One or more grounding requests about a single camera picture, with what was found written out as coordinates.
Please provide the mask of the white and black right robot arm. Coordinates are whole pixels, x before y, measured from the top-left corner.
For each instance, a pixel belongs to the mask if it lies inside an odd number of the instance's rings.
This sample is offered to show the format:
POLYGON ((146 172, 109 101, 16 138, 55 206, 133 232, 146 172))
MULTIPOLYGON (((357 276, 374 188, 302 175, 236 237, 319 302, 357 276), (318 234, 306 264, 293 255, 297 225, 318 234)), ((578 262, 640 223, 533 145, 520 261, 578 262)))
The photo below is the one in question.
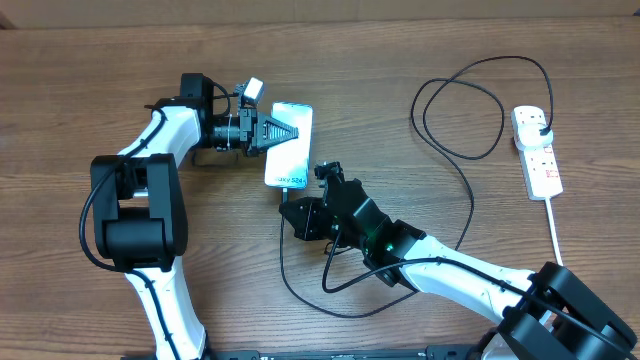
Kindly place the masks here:
POLYGON ((494 265, 453 250, 383 213, 359 180, 328 177, 320 197, 285 200, 302 240, 331 240, 363 255, 367 277, 447 298, 495 323, 516 359, 630 359, 633 330, 568 268, 494 265))

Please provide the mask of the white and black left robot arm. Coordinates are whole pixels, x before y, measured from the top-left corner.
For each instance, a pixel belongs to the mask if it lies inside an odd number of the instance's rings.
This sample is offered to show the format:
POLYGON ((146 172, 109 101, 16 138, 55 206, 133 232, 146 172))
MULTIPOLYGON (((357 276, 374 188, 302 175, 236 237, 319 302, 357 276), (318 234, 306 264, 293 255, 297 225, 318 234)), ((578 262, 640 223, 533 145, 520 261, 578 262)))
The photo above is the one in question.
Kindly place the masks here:
POLYGON ((150 105, 149 124, 128 147, 91 162, 81 248, 95 266, 123 274, 133 286, 153 332, 155 359, 213 356, 184 274, 189 230, 181 163, 196 149, 254 157, 302 134, 258 111, 263 89, 252 78, 229 92, 202 73, 184 73, 179 94, 150 105))

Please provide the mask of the Samsung Galaxy smartphone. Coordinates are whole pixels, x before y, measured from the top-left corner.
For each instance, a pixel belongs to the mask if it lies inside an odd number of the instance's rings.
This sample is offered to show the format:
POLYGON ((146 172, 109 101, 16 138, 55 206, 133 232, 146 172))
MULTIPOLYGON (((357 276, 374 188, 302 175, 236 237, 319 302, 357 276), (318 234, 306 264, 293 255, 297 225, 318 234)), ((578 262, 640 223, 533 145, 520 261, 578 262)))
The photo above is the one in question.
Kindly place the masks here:
POLYGON ((306 104, 275 102, 271 116, 296 127, 299 135, 267 151, 264 182, 271 187, 304 189, 309 177, 313 108, 306 104))

